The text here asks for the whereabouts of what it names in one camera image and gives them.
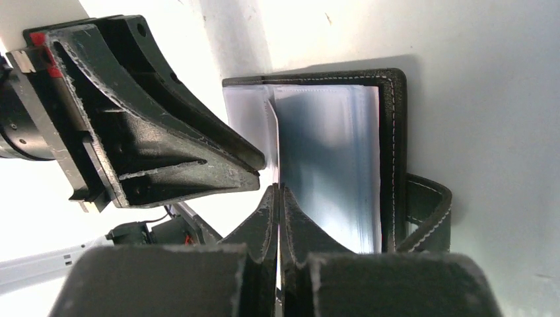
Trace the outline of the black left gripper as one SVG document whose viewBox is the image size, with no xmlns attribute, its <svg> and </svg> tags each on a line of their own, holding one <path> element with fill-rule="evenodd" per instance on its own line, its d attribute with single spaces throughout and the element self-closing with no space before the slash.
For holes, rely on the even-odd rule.
<svg viewBox="0 0 560 317">
<path fill-rule="evenodd" d="M 8 52 L 1 131 L 14 156 L 56 160 L 86 212 L 152 208 L 260 186 L 259 170 L 167 112 L 97 26 L 23 30 Z"/>
</svg>

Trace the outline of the black leather card holder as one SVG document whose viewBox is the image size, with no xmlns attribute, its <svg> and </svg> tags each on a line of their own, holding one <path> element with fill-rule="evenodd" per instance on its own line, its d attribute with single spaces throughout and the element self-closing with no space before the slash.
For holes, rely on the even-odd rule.
<svg viewBox="0 0 560 317">
<path fill-rule="evenodd" d="M 452 193 L 407 171 L 407 79 L 397 68 L 223 81 L 230 125 L 279 183 L 356 253 L 447 252 Z"/>
</svg>

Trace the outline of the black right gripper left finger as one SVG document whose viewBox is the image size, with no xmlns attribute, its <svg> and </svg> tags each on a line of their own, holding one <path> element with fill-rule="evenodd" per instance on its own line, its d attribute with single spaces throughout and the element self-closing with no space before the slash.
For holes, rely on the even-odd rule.
<svg viewBox="0 0 560 317">
<path fill-rule="evenodd" d="M 114 246 L 86 252 L 52 316 L 273 316 L 279 188 L 226 238 L 196 246 Z"/>
</svg>

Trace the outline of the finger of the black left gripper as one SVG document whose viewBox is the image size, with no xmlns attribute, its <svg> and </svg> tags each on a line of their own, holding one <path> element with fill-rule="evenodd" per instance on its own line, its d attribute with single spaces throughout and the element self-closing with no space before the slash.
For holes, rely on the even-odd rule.
<svg viewBox="0 0 560 317">
<path fill-rule="evenodd" d="M 117 15 L 93 23 L 120 65 L 167 112 L 253 169 L 264 169 L 264 154 L 214 115 L 178 78 L 144 17 Z"/>
</svg>

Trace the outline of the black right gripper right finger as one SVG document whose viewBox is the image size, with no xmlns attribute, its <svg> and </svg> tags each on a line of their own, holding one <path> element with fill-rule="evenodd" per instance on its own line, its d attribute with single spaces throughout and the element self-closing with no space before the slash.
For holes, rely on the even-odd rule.
<svg viewBox="0 0 560 317">
<path fill-rule="evenodd" d="M 441 184 L 408 184 L 406 207 L 417 228 L 394 253 L 356 254 L 281 186 L 283 315 L 500 316 L 481 268 L 450 252 L 452 192 Z"/>
</svg>

